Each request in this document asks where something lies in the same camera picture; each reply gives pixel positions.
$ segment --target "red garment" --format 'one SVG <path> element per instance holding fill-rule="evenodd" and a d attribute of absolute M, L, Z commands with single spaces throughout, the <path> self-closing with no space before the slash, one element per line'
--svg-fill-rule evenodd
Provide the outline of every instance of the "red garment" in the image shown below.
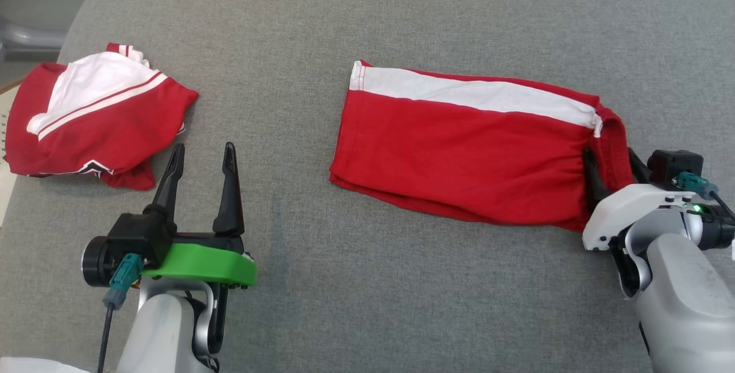
<path fill-rule="evenodd" d="M 197 96 L 131 46 L 40 64 L 10 109 L 5 159 L 15 174 L 93 173 L 111 187 L 147 190 L 156 184 L 148 159 L 184 129 Z"/>
<path fill-rule="evenodd" d="M 598 96 L 358 61 L 330 180 L 423 213 L 581 232 L 588 146 L 608 188 L 633 182 L 625 127 Z"/>

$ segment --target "cable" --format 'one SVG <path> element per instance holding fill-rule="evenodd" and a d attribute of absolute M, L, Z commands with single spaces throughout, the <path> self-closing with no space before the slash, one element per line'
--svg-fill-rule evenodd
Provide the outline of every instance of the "cable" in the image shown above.
<path fill-rule="evenodd" d="M 102 373 L 105 369 L 105 355 L 107 355 L 107 339 L 110 338 L 110 324 L 113 323 L 112 305 L 107 306 L 107 316 L 105 316 L 105 328 L 102 331 L 102 344 L 99 347 L 99 360 L 97 361 L 97 373 Z"/>
<path fill-rule="evenodd" d="M 722 198 L 719 197 L 719 195 L 717 195 L 717 192 L 710 191 L 709 192 L 709 195 L 711 195 L 712 198 L 714 198 L 714 200 L 717 201 L 717 203 L 719 204 L 719 206 L 722 206 L 722 209 L 724 209 L 725 212 L 728 213 L 728 215 L 730 216 L 730 218 L 735 219 L 735 213 L 733 213 L 733 210 L 730 209 L 730 207 L 728 207 L 727 204 L 725 204 L 725 201 L 723 201 Z"/>
<path fill-rule="evenodd" d="M 99 347 L 99 361 L 97 362 L 97 373 L 102 373 L 105 367 L 105 354 L 107 353 L 107 339 L 110 337 L 110 324 L 113 323 L 113 311 L 119 310 L 125 302 L 125 297 L 133 282 L 140 277 L 144 268 L 142 258 L 137 254 L 126 254 L 120 262 L 118 269 L 110 279 L 110 289 L 103 297 L 102 302 L 107 308 L 105 317 L 105 329 L 102 331 L 102 344 Z"/>
<path fill-rule="evenodd" d="M 691 172 L 682 172 L 672 180 L 672 183 L 685 191 L 696 193 L 705 200 L 711 200 L 711 194 L 719 192 L 717 185 Z"/>
<path fill-rule="evenodd" d="M 215 371 L 215 373 L 220 373 L 220 360 L 217 360 L 217 358 L 212 358 L 212 360 L 210 361 L 215 363 L 215 367 L 213 367 L 212 370 Z"/>

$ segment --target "connector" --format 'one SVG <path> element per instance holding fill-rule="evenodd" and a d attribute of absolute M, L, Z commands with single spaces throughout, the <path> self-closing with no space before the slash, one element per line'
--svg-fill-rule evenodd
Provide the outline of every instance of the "connector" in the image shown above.
<path fill-rule="evenodd" d="M 144 268 L 144 264 L 139 255 L 125 255 L 125 258 L 123 258 L 115 274 L 113 274 L 113 278 L 110 280 L 110 290 L 107 291 L 107 294 L 102 299 L 105 307 L 120 310 L 131 285 L 140 277 L 142 268 Z"/>
<path fill-rule="evenodd" d="M 719 192 L 717 185 L 691 172 L 682 172 L 672 183 L 682 190 L 695 192 L 704 200 L 714 200 L 712 193 Z"/>

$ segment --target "red and white shirt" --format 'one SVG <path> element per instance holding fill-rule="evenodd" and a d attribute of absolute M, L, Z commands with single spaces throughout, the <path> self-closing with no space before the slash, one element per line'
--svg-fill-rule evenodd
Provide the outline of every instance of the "red and white shirt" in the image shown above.
<path fill-rule="evenodd" d="M 625 127 L 598 96 L 357 61 L 330 180 L 414 211 L 581 232 L 586 147 L 607 187 L 632 182 Z"/>
<path fill-rule="evenodd" d="M 5 159 L 15 174 L 93 173 L 111 187 L 147 190 L 148 159 L 184 130 L 197 96 L 128 45 L 40 64 L 11 107 Z"/>

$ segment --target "gray fabric surface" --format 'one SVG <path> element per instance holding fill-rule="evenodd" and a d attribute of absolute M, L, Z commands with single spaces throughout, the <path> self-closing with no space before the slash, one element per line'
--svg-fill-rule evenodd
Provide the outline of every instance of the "gray fabric surface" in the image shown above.
<path fill-rule="evenodd" d="M 210 228 L 221 151 L 237 146 L 259 279 L 231 295 L 223 371 L 648 372 L 612 259 L 579 235 L 423 215 L 331 185 L 342 101 L 356 59 L 599 94 L 641 156 L 698 151 L 735 201 L 732 4 L 87 0 L 60 59 L 133 44 L 200 92 L 179 138 L 181 229 Z M 152 196 L 19 177 L 0 232 L 0 354 L 94 367 L 104 291 L 82 281 L 82 250 Z M 729 251 L 708 255 L 735 287 Z M 113 321 L 111 370 L 133 313 Z"/>

